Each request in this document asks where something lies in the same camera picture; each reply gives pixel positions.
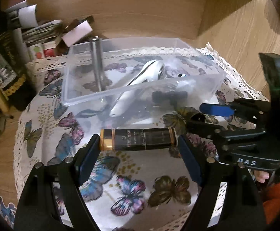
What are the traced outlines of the person's right hand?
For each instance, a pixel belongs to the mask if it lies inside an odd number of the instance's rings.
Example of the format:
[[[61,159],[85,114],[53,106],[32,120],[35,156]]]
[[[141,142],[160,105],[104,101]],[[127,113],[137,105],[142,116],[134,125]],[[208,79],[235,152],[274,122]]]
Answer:
[[[270,174],[268,172],[265,172],[265,171],[257,171],[257,170],[254,170],[253,171],[253,174],[255,176],[255,180],[260,182],[260,183],[264,183],[266,180],[269,180],[270,179]],[[276,171],[275,171],[275,174],[274,174],[274,183],[275,184],[278,184],[280,183],[280,168],[278,168]]]

